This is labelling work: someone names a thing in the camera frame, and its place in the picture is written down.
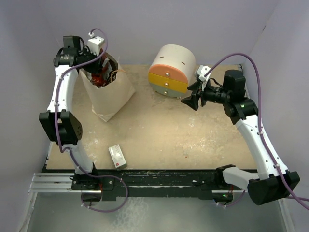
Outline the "red chips bag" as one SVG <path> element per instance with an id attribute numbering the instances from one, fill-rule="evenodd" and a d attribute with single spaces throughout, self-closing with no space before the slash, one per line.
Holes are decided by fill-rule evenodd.
<path id="1" fill-rule="evenodd" d="M 102 68 L 98 74 L 91 75 L 91 83 L 97 87 L 104 87 L 113 81 L 112 72 L 115 70 L 115 62 L 109 53 L 102 57 Z"/>

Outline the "white paper bag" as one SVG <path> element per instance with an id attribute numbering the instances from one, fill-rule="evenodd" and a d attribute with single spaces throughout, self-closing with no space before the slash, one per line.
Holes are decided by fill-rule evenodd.
<path id="1" fill-rule="evenodd" d="M 112 60 L 115 62 L 113 81 L 104 87 L 97 87 L 91 83 L 90 72 L 81 72 L 84 87 L 91 100 L 92 112 L 105 122 L 109 121 L 136 92 L 125 71 L 113 57 Z"/>

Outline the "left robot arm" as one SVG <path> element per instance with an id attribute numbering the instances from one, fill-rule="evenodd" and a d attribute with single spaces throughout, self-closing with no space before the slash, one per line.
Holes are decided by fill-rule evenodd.
<path id="1" fill-rule="evenodd" d="M 68 153 L 74 165 L 73 190 L 95 190 L 101 186 L 94 163 L 82 144 L 83 127 L 72 113 L 73 92 L 81 69 L 98 74 L 106 40 L 90 34 L 87 42 L 79 36 L 64 36 L 63 47 L 57 52 L 53 64 L 55 83 L 46 112 L 39 114 L 39 122 L 50 141 L 61 153 Z"/>

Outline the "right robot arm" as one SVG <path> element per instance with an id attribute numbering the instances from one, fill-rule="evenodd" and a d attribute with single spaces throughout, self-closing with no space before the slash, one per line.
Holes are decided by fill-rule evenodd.
<path id="1" fill-rule="evenodd" d="M 294 189 L 300 181 L 297 172 L 290 172 L 271 144 L 261 121 L 258 107 L 245 96 L 246 79 L 242 71 L 228 70 L 222 85 L 210 84 L 210 68 L 199 66 L 196 82 L 187 89 L 191 96 L 181 100 L 190 108 L 197 110 L 206 102 L 222 104 L 225 114 L 239 130 L 251 152 L 257 167 L 253 174 L 226 165 L 216 169 L 215 185 L 226 189 L 230 185 L 248 192 L 256 205 L 262 205 L 289 196 L 287 188 Z"/>

